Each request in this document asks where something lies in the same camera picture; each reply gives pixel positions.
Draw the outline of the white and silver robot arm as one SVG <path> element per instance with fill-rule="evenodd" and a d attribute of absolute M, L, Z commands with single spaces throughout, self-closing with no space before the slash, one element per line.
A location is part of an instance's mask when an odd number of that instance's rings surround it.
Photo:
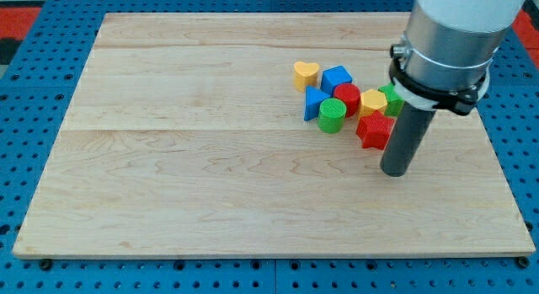
<path fill-rule="evenodd" d="M 415 0 L 403 71 L 416 83 L 461 90 L 481 79 L 525 0 Z"/>

